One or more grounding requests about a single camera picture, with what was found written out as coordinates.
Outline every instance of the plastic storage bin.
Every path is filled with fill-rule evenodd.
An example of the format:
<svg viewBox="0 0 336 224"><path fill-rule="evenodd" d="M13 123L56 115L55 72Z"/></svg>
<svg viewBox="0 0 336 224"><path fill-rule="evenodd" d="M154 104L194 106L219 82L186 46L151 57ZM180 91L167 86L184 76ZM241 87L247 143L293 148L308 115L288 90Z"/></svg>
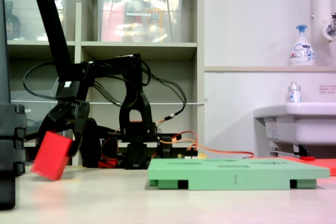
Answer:
<svg viewBox="0 0 336 224"><path fill-rule="evenodd" d="M98 0L98 41L182 42L181 24L182 0Z"/></svg>
<svg viewBox="0 0 336 224"><path fill-rule="evenodd" d="M58 80L56 80L51 90L34 91L37 94L54 97L58 87ZM44 117L50 110L55 107L57 101L47 100L36 97L27 91L11 91L10 99L12 103L22 104L25 107L27 116L27 134L36 132Z"/></svg>
<svg viewBox="0 0 336 224"><path fill-rule="evenodd" d="M75 0L55 0L67 40L74 40ZM8 40L47 41L36 0L5 0Z"/></svg>

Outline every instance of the green plastic board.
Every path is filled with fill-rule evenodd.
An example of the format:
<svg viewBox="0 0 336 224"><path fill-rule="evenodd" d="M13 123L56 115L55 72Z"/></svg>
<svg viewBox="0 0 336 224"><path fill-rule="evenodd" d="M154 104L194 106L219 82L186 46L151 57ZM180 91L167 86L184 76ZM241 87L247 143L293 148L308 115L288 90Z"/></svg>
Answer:
<svg viewBox="0 0 336 224"><path fill-rule="evenodd" d="M148 168L150 186L189 190L277 190L316 188L327 168L282 158L160 159Z"/></svg>

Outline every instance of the white tabletop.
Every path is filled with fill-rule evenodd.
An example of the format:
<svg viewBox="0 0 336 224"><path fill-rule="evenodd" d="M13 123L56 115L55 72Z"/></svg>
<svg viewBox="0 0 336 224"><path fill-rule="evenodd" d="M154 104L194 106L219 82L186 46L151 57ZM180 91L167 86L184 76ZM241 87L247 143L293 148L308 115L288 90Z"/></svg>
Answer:
<svg viewBox="0 0 336 224"><path fill-rule="evenodd" d="M1 224L336 223L336 177L318 189L157 190L145 170L68 167L59 181L27 173L17 186Z"/></svg>

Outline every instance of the bottle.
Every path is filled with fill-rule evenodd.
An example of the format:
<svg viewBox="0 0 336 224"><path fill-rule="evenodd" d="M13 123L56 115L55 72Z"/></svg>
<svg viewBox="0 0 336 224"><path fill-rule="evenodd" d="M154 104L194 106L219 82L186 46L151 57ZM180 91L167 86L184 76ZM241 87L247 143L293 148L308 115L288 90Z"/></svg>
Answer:
<svg viewBox="0 0 336 224"><path fill-rule="evenodd" d="M7 39L20 38L20 21L13 15L13 2L5 1L5 16L6 16L6 35Z"/></svg>
<svg viewBox="0 0 336 224"><path fill-rule="evenodd" d="M308 26L299 25L296 29L299 30L299 38L295 42L294 47L292 49L289 65L290 66L313 66L315 65L315 54L314 50L311 47L310 43L305 34L305 29Z"/></svg>
<svg viewBox="0 0 336 224"><path fill-rule="evenodd" d="M151 7L148 10L148 41L161 42L165 37L162 35L163 11L158 8L160 0L151 0Z"/></svg>
<svg viewBox="0 0 336 224"><path fill-rule="evenodd" d="M140 16L135 16L133 21L134 27L132 28L132 41L144 42L143 24Z"/></svg>
<svg viewBox="0 0 336 224"><path fill-rule="evenodd" d="M291 82L288 86L288 101L289 102L302 102L301 99L301 86L296 82Z"/></svg>

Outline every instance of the white pipe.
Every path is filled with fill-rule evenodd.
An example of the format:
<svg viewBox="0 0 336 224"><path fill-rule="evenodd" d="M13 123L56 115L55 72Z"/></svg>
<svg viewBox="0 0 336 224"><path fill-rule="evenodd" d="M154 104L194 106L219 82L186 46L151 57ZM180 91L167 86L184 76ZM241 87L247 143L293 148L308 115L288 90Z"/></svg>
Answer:
<svg viewBox="0 0 336 224"><path fill-rule="evenodd" d="M316 63L320 66L335 65L332 62L330 40L323 35L323 30L330 24L332 0L312 0L312 45L315 51Z"/></svg>

